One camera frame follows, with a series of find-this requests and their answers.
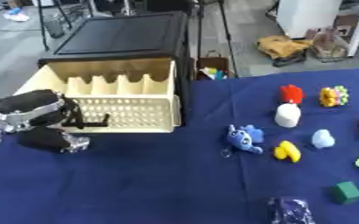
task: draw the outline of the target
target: green cube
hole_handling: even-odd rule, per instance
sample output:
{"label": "green cube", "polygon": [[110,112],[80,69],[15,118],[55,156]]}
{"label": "green cube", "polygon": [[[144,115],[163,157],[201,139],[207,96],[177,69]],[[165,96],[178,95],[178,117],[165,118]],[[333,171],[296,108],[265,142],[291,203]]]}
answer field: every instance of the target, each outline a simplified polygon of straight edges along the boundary
{"label": "green cube", "polygon": [[359,189],[349,182],[342,182],[333,187],[334,200],[339,204],[349,204],[359,200]]}

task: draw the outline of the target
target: basket handle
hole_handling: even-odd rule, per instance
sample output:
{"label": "basket handle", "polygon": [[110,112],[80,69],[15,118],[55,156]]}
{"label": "basket handle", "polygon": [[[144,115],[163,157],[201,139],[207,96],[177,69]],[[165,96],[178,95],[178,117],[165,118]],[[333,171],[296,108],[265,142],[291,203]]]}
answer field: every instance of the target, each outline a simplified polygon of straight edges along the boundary
{"label": "basket handle", "polygon": [[211,50],[211,51],[208,51],[207,53],[206,53],[206,58],[210,58],[211,57],[211,53],[216,53],[218,56],[219,56],[219,58],[221,58],[222,57],[222,55],[219,53],[219,52],[217,52],[216,50]]}

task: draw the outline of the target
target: metal stand leg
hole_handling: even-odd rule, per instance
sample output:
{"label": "metal stand leg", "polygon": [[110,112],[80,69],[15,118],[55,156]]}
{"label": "metal stand leg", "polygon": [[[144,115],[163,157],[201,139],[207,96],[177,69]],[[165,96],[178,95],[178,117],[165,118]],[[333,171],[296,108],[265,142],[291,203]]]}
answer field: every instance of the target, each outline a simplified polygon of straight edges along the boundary
{"label": "metal stand leg", "polygon": [[201,37],[202,37],[202,19],[204,18],[204,2],[201,1],[199,4],[198,19],[199,19],[199,32],[197,35],[197,62],[196,67],[198,73],[201,70]]}
{"label": "metal stand leg", "polygon": [[129,0],[123,0],[123,5],[125,6],[125,15],[130,16],[131,15],[130,1]]}
{"label": "metal stand leg", "polygon": [[87,5],[89,17],[92,18],[94,16],[94,12],[93,12],[93,9],[92,9],[91,2],[89,0],[85,0],[85,3]]}
{"label": "metal stand leg", "polygon": [[218,0],[218,3],[219,3],[219,8],[221,9],[222,19],[223,19],[223,24],[224,24],[224,30],[226,32],[227,43],[229,45],[229,51],[230,51],[230,55],[231,55],[231,62],[233,63],[234,73],[236,73],[236,76],[237,76],[238,71],[236,69],[236,59],[234,57],[233,46],[231,45],[231,34],[229,32],[229,25],[227,23],[226,12],[224,11],[224,0]]}
{"label": "metal stand leg", "polygon": [[62,7],[61,7],[59,1],[58,1],[58,0],[53,0],[53,1],[54,1],[55,6],[59,9],[59,11],[60,11],[62,17],[64,17],[65,21],[67,21],[67,27],[68,27],[68,29],[71,30],[71,29],[72,29],[72,23],[71,23],[71,21],[69,20],[69,18],[67,17],[67,14],[65,14],[65,12],[62,10]]}
{"label": "metal stand leg", "polygon": [[[198,13],[198,19],[199,19],[199,33],[198,33],[198,37],[197,37],[197,41],[198,41],[198,45],[197,45],[197,72],[200,71],[201,69],[201,63],[200,63],[200,58],[201,58],[201,36],[202,36],[202,19],[204,18],[204,7],[206,4],[213,4],[216,2],[212,2],[212,3],[204,3],[204,1],[199,1],[197,4],[200,6],[199,8],[199,13]],[[234,52],[233,52],[233,46],[232,46],[232,42],[231,42],[231,34],[229,32],[229,25],[227,22],[227,18],[226,18],[226,12],[224,10],[224,0],[217,0],[217,3],[219,4],[219,8],[221,10],[221,14],[222,14],[222,21],[223,21],[223,26],[224,26],[224,31],[226,32],[226,40],[228,42],[228,46],[229,46],[229,52],[230,52],[230,56],[231,56],[231,61],[233,64],[233,70],[234,73],[236,74],[236,76],[238,75],[238,71],[236,69],[236,59],[234,57]]]}
{"label": "metal stand leg", "polygon": [[39,13],[40,32],[42,34],[43,46],[45,47],[45,51],[48,51],[50,48],[47,45],[47,41],[46,41],[46,32],[45,32],[45,25],[43,21],[43,11],[42,11],[42,0],[38,0],[38,13]]}

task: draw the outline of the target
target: tripod stand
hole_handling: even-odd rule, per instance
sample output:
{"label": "tripod stand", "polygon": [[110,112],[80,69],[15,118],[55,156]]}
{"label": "tripod stand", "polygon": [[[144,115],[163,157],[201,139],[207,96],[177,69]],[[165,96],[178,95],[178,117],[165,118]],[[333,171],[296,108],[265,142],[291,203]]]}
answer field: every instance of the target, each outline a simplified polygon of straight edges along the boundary
{"label": "tripod stand", "polygon": [[197,37],[197,71],[201,70],[201,39],[202,39],[202,19],[204,18],[204,10],[205,10],[205,6],[209,5],[209,4],[215,4],[218,3],[219,4],[219,9],[221,11],[222,14],[222,21],[223,21],[223,26],[224,26],[224,31],[226,32],[226,40],[228,42],[228,46],[229,46],[229,52],[230,52],[230,56],[231,56],[231,62],[233,65],[233,70],[234,73],[236,74],[236,76],[238,75],[238,71],[236,69],[236,59],[234,58],[234,52],[233,52],[233,46],[231,43],[231,34],[229,32],[229,26],[227,23],[227,18],[226,18],[226,12],[224,10],[224,0],[215,0],[211,3],[205,3],[205,0],[199,0],[197,1],[197,5],[199,5],[199,11],[198,11],[198,19],[199,19],[199,33],[198,33],[198,37]]}

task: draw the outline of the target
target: blue table cover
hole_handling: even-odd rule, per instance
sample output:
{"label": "blue table cover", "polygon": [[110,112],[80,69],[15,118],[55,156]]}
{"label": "blue table cover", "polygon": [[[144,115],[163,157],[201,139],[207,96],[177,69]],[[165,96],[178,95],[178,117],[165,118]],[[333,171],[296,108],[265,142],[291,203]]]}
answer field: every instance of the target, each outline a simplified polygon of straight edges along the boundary
{"label": "blue table cover", "polygon": [[[278,88],[304,89],[295,129],[273,121]],[[320,89],[344,85],[347,106],[320,107]],[[359,188],[359,70],[282,73],[239,80],[196,81],[186,127],[172,134],[93,136],[89,150],[56,155],[21,147],[8,136],[0,147],[0,224],[243,224],[271,223],[270,197],[306,199],[316,223],[359,223],[359,201],[335,204],[328,188]],[[222,157],[229,124],[265,131],[263,155]],[[328,129],[332,149],[315,150],[311,135]],[[273,147],[295,143],[297,164],[277,161]]]}

